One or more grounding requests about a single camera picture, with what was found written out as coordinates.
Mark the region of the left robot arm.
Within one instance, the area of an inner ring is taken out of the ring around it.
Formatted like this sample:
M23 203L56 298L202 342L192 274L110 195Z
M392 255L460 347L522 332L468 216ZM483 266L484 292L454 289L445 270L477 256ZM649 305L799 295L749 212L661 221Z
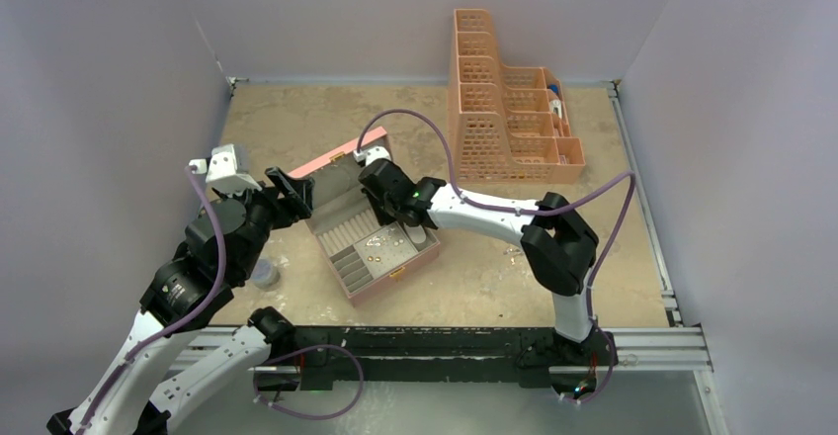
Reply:
M155 273L139 301L131 330L106 374L75 408L57 412L51 434L168 434L237 372L262 360L288 361L294 351L293 325L272 307L190 369L169 377L175 359L233 298L251 276L274 230L308 219L313 182L278 168L257 182L233 172L206 188L194 187L201 213L185 229L173 258Z

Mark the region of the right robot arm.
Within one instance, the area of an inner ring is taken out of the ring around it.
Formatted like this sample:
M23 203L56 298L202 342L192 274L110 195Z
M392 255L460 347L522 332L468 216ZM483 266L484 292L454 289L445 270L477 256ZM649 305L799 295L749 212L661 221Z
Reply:
M597 323L592 302L592 285L613 243L600 241L576 204L557 193L509 200L438 178L414 182L387 158L366 159L359 182L383 223L463 230L521 249L536 281L552 295L557 355L577 363L601 342L605 361L617 363L616 345Z

